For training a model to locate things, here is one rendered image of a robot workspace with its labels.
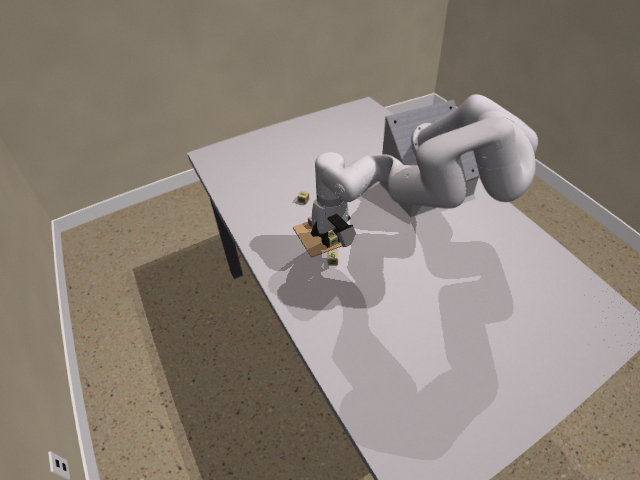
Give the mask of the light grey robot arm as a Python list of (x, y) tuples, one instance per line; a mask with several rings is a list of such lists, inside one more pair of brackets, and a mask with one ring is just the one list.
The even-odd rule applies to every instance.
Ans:
[(522, 196), (535, 175), (536, 133), (482, 95), (471, 95), (450, 113), (432, 126), (424, 123), (414, 130), (418, 166), (403, 165), (390, 155), (366, 155), (345, 168), (341, 155), (319, 155), (315, 161), (318, 203), (336, 207), (352, 202), (376, 182), (388, 181), (389, 195), (397, 203), (456, 208), (467, 195), (460, 155), (472, 150), (482, 185), (492, 198), (511, 202)]

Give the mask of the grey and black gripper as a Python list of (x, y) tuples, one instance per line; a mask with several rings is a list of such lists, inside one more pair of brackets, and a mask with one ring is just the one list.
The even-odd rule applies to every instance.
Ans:
[(336, 231), (338, 231), (338, 229), (327, 219), (327, 217), (335, 214), (338, 214), (347, 223), (351, 219), (350, 216), (348, 217), (349, 214), (347, 202), (343, 201), (342, 204), (336, 207), (325, 207), (320, 205), (317, 199), (314, 200), (312, 208), (313, 228), (311, 231), (311, 235), (313, 237), (321, 237), (322, 244), (327, 248), (330, 247), (328, 232), (333, 230), (333, 232), (337, 235)]

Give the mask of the tan flat mat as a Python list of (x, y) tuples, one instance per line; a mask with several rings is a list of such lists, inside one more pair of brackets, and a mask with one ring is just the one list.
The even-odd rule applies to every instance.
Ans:
[(322, 244), (321, 237), (319, 236), (313, 237), (310, 234), (312, 231), (312, 228), (308, 224), (308, 222), (299, 224), (297, 226), (294, 226), (293, 228), (297, 233), (298, 237), (300, 238), (301, 242), (305, 246), (311, 258), (317, 255), (323, 254), (325, 252), (334, 250), (336, 248), (342, 247), (341, 242), (339, 242), (327, 248), (325, 245)]

